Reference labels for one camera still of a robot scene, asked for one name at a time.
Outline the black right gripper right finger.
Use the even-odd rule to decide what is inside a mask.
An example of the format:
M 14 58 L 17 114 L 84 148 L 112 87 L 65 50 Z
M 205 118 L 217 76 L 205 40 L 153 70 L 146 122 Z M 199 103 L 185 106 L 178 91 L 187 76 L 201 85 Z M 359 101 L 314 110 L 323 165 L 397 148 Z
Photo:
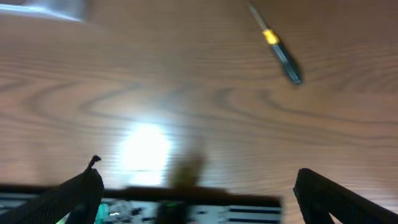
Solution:
M 293 188 L 306 224 L 397 224 L 397 214 L 308 169 L 298 171 Z

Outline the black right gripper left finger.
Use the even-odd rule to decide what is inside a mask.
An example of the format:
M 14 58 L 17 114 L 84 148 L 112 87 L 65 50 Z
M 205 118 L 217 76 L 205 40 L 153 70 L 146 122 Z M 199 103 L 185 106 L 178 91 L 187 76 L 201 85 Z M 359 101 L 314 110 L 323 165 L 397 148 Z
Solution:
M 94 223 L 104 195 L 102 177 L 93 168 L 100 156 L 94 155 L 79 175 L 1 215 L 1 223 Z

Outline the small yellow precision screwdriver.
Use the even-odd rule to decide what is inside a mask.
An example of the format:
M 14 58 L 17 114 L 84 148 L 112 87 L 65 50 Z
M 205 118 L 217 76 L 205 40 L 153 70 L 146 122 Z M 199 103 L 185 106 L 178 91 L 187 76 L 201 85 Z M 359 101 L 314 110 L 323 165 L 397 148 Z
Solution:
M 262 17 L 262 14 L 258 8 L 251 2 L 249 2 L 249 9 L 261 27 L 261 33 L 264 36 L 267 44 L 270 46 L 270 49 L 273 51 L 282 70 L 284 71 L 285 76 L 291 81 L 292 84 L 301 85 L 303 83 L 302 71 L 295 57 L 285 47 L 278 35 L 266 24 L 266 21 Z

